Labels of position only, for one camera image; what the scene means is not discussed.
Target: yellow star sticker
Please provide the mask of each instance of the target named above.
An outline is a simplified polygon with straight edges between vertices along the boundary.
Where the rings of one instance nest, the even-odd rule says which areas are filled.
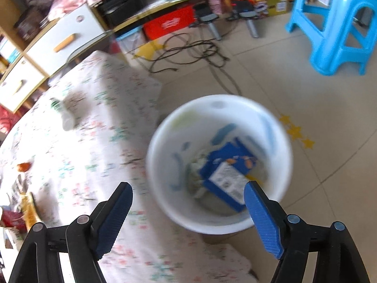
[[[133,56],[132,59],[144,57],[148,61],[153,59],[153,56],[156,51],[161,50],[164,48],[164,45],[159,44],[157,39],[152,40],[146,44],[143,44],[139,49],[138,52]]]
[[[292,136],[293,140],[302,138],[301,127],[296,127],[295,125],[292,125],[291,128],[287,130],[287,133]]]
[[[315,142],[313,140],[310,140],[308,137],[306,139],[301,140],[304,144],[304,149],[313,149],[313,145]]]
[[[282,124],[284,125],[289,125],[291,123],[291,120],[290,120],[291,117],[289,116],[286,116],[286,115],[282,115],[279,120]]]

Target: white plastic bucket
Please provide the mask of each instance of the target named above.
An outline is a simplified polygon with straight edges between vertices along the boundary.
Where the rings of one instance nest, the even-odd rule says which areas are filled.
[[[292,151],[279,121],[260,104],[232,95],[195,99],[172,112],[158,127],[147,154],[150,190],[161,209],[179,225],[204,234],[227,234],[254,225],[247,210],[221,216],[203,208],[187,191],[187,167],[213,142],[239,137],[265,164],[263,190],[280,201],[290,183]]]

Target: wooden drawer handle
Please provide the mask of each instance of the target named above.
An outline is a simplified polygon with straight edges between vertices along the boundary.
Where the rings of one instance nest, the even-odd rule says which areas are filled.
[[[68,36],[66,39],[64,39],[61,43],[59,43],[53,50],[57,53],[60,50],[64,49],[66,46],[68,46],[75,39],[76,39],[76,34],[72,34]]]

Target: red box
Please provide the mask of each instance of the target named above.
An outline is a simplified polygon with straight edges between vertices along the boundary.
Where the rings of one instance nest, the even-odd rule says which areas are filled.
[[[194,10],[189,5],[147,22],[143,29],[148,38],[154,40],[187,27],[193,22]]]

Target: white bedsheet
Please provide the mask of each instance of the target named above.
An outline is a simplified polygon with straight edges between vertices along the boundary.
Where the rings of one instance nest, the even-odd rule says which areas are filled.
[[[101,261],[108,283],[255,282],[250,263],[229,245],[209,246],[168,219],[148,192],[144,156],[158,116],[161,85],[115,57],[96,51],[50,88],[12,129],[0,148],[7,191],[16,165],[26,173],[48,227],[71,223],[107,200],[120,181],[131,184],[133,205],[113,249]],[[77,119],[64,132],[50,98]],[[74,282],[67,256],[62,268]]]

